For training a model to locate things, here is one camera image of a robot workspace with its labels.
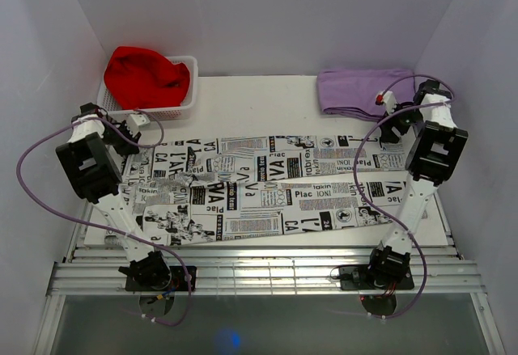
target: robotic arm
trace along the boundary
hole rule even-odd
[[[111,227],[149,240],[119,194],[121,172],[108,152],[108,146],[113,146],[119,155],[127,156],[137,154],[138,148],[124,141],[100,120],[84,120],[92,116],[104,117],[118,126],[119,131],[132,142],[138,142],[140,128],[150,121],[146,116],[135,114],[119,123],[102,116],[94,104],[85,104],[81,107],[81,114],[72,119],[73,122],[81,122],[74,127],[72,138],[56,149],[57,157],[79,198],[91,202]],[[121,273],[143,287],[157,290],[168,287],[172,275],[161,251],[154,251],[153,247],[133,239],[117,237],[129,261],[128,268],[119,268]]]
[[[451,98],[449,92],[439,89],[438,82],[427,80],[419,86],[413,103],[409,104],[444,103]],[[390,91],[384,96],[379,95],[376,104],[385,105],[386,116],[408,105],[397,104]],[[405,169],[409,174],[396,218],[407,225],[412,234],[416,234],[428,201],[437,188],[452,176],[468,133],[457,128],[453,123],[449,104],[444,103],[438,107],[420,108],[394,117],[381,127],[380,140],[398,142],[399,137],[393,129],[403,135],[412,125],[418,128],[418,137],[406,160]],[[394,223],[380,245],[372,251],[367,267],[367,280],[373,285],[387,285],[400,284],[405,278],[409,278],[411,250],[412,243],[407,231]]]

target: plastic basket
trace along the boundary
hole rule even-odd
[[[162,107],[162,108],[143,108],[143,111],[151,112],[160,120],[172,119],[188,119],[193,110],[197,98],[197,61],[192,56],[173,56],[166,57],[173,64],[183,62],[190,72],[191,83],[184,101],[180,107]],[[99,94],[97,95],[97,104],[109,112],[110,116],[117,120],[125,119],[129,114],[134,113],[132,110],[123,110],[122,107],[113,98],[112,94],[106,88],[104,80],[100,84]]]

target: red cloth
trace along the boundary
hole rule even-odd
[[[178,107],[185,99],[190,73],[148,49],[120,46],[104,72],[104,83],[125,110]]]

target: newspaper print fabric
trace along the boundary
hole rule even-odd
[[[352,172],[361,139],[274,136],[168,142],[126,159],[121,194],[144,233],[168,246],[391,222],[366,205],[352,183],[286,181]],[[381,146],[378,138],[371,138],[360,155],[359,170],[401,171],[404,162],[401,144]],[[362,189],[376,205],[395,213],[404,182],[369,182]]]

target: purple cloth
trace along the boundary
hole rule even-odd
[[[316,78],[318,99],[325,114],[340,114],[362,120],[379,120],[384,106],[376,106],[376,96],[390,83],[414,74],[411,70],[323,70]],[[414,98],[414,79],[396,84],[392,90],[398,103]]]

